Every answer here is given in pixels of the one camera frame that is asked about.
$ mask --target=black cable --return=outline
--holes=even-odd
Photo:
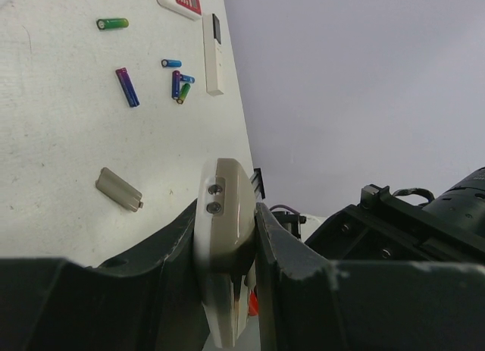
[[[432,203],[432,201],[434,201],[434,194],[431,191],[426,190],[424,188],[408,188],[406,190],[397,190],[393,193],[393,196],[405,197],[405,196],[412,196],[413,194],[427,199],[428,203]]]
[[[270,208],[270,211],[272,212],[277,208],[286,209],[288,212],[292,212],[294,215],[298,215],[298,216],[301,215],[300,212],[296,211],[294,208],[289,207],[288,205],[274,205],[273,207]]]

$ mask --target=battery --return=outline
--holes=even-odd
[[[161,66],[163,68],[180,68],[182,67],[181,61],[175,61],[173,59],[164,59],[161,61]]]
[[[124,27],[128,27],[130,23],[123,17],[114,17],[111,19],[99,19],[96,21],[96,25],[98,25],[98,29],[100,30],[109,30],[122,29]]]
[[[196,79],[191,76],[187,76],[185,74],[180,75],[180,82],[187,82],[187,83],[195,83]]]
[[[123,88],[124,95],[127,97],[128,105],[130,107],[139,106],[139,100],[136,96],[135,89],[131,83],[130,76],[126,68],[120,68],[116,70],[116,75],[120,81],[121,88]]]
[[[180,96],[177,99],[177,103],[179,105],[182,105],[185,102],[185,99],[187,98],[189,91],[190,91],[190,85],[188,83],[185,83],[182,89],[180,90]]]
[[[180,94],[180,72],[172,73],[172,99],[178,99]]]

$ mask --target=white remote control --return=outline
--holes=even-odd
[[[204,15],[205,79],[207,93],[211,96],[224,94],[224,69],[221,41],[221,23],[215,14]]]

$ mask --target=white wall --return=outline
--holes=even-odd
[[[440,194],[485,165],[485,0],[226,0],[268,203]]]

